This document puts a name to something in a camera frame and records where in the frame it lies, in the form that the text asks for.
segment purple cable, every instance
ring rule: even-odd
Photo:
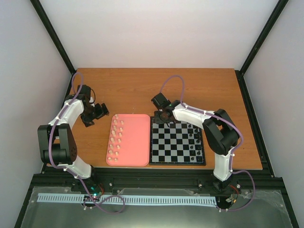
[[[233,159],[233,156],[232,156],[232,155],[233,155],[234,151],[235,151],[237,148],[239,148],[239,147],[243,144],[243,141],[244,141],[244,136],[243,136],[243,134],[241,133],[241,131],[240,131],[235,125],[233,125],[233,124],[230,123],[229,121],[227,121],[227,120],[225,120],[225,119],[223,119],[223,118],[221,118],[221,117],[219,117],[219,116],[216,116],[216,115],[211,114],[211,113],[203,112],[202,110],[197,109],[197,108],[194,108],[194,107],[191,107],[191,106],[187,106],[187,107],[186,107],[186,105],[182,102],[182,99],[183,99],[183,97],[184,97],[184,92],[185,92],[185,81],[184,81],[184,79],[182,78],[182,76],[180,76],[180,75],[172,75],[172,76],[170,76],[170,77],[162,84],[160,93],[162,92],[162,90],[163,90],[163,88],[165,87],[166,83],[167,83],[171,78],[173,78],[173,77],[178,77],[178,78],[181,79],[181,82],[182,82],[182,90],[181,90],[181,95],[180,95],[180,104],[181,104],[184,108],[187,108],[187,109],[189,109],[189,110],[191,110],[191,111],[198,112],[198,113],[201,113],[201,114],[205,114],[205,115],[211,116],[211,117],[213,117],[213,118],[216,118],[216,119],[218,119],[218,120],[220,120],[220,121],[223,121],[224,123],[226,123],[226,124],[228,124],[229,126],[231,126],[231,127],[238,133],[238,135],[240,136],[241,142],[240,142],[235,148],[233,148],[233,150],[231,151],[231,156],[230,156],[230,158],[229,158],[229,169],[232,170],[232,159]],[[251,181],[252,181],[252,185],[253,185],[253,196],[252,196],[251,200],[250,200],[247,204],[245,204],[244,206],[242,206],[242,207],[240,207],[240,208],[238,208],[238,209],[232,209],[232,210],[229,210],[229,211],[237,211],[237,210],[240,210],[240,209],[243,209],[243,208],[247,207],[247,206],[253,201],[253,198],[255,197],[255,194],[256,194],[255,183],[254,183],[254,181],[253,181],[253,178],[252,178],[251,174],[250,174],[248,171],[246,171],[246,170],[240,170],[240,171],[237,171],[237,172],[232,172],[232,174],[238,174],[238,173],[241,173],[241,172],[245,172],[245,173],[247,173],[247,174],[249,175],[249,177],[250,177],[250,179],[251,179]]]
[[[54,135],[55,127],[56,127],[56,125],[58,124],[59,119],[61,119],[61,117],[62,117],[62,115],[64,114],[64,112],[66,111],[66,109],[69,107],[69,105],[71,105],[71,104],[74,102],[74,100],[76,99],[76,97],[79,95],[80,90],[81,90],[81,88],[82,88],[82,85],[83,85],[83,83],[84,83],[84,76],[83,76],[83,74],[80,73],[80,72],[75,73],[75,74],[73,75],[73,77],[72,77],[72,80],[71,80],[73,90],[74,90],[73,82],[74,82],[74,79],[75,79],[75,76],[76,76],[76,75],[80,75],[80,76],[81,76],[80,87],[79,87],[79,89],[77,90],[77,93],[75,94],[75,96],[72,98],[72,100],[71,100],[68,104],[65,104],[64,107],[61,109],[61,111],[60,111],[60,113],[59,113],[59,115],[58,115],[58,119],[55,120],[54,125],[52,126],[52,129],[51,129],[51,132],[50,132],[50,134],[49,134],[49,141],[48,141],[48,156],[49,156],[49,160],[50,160],[50,162],[51,162],[51,165],[52,165],[55,169],[66,169],[66,167],[63,167],[63,166],[60,166],[60,167],[59,167],[59,166],[56,166],[55,163],[54,163],[54,160],[53,160],[53,157],[52,157],[52,140],[53,140],[53,135]],[[74,177],[76,177],[76,174],[73,173],[72,171],[70,171],[70,170],[68,170],[68,169],[67,169],[66,171],[69,172],[69,173],[71,173]],[[120,212],[123,211],[123,209],[124,209],[124,207],[125,207],[125,201],[124,201],[124,199],[123,199],[121,196],[116,196],[116,195],[115,195],[115,196],[110,196],[110,197],[105,198],[103,201],[101,201],[101,202],[99,203],[99,204],[102,204],[103,202],[107,201],[108,199],[110,199],[110,198],[112,198],[112,197],[118,197],[118,198],[120,198],[120,199],[122,200],[122,202],[123,202],[123,208],[122,208],[120,211],[118,211],[118,212],[109,212],[109,211],[107,211],[107,210],[102,209],[102,208],[94,201],[94,199],[93,199],[93,197],[91,196],[89,190],[87,189],[86,184],[84,183],[84,181],[83,181],[81,178],[78,178],[78,179],[80,180],[80,182],[81,182],[82,185],[84,186],[85,191],[87,192],[87,194],[88,194],[88,196],[90,197],[91,201],[92,201],[92,202],[96,205],[96,207],[98,207],[100,210],[102,210],[103,212],[105,212],[105,213],[107,213],[107,214],[112,214],[112,215],[118,214],[118,213],[120,213]]]

